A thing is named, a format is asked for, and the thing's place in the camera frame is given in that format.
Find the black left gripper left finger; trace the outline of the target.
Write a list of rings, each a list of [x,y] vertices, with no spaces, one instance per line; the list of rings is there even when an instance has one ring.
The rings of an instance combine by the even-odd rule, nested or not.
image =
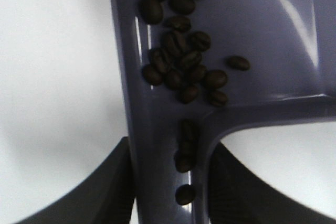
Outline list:
[[[21,223],[130,223],[135,185],[129,139],[71,192]]]

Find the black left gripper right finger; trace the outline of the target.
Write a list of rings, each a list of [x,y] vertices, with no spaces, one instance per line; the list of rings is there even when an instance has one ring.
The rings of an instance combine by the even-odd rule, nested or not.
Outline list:
[[[208,215],[211,223],[335,223],[265,183],[222,143],[209,165]]]

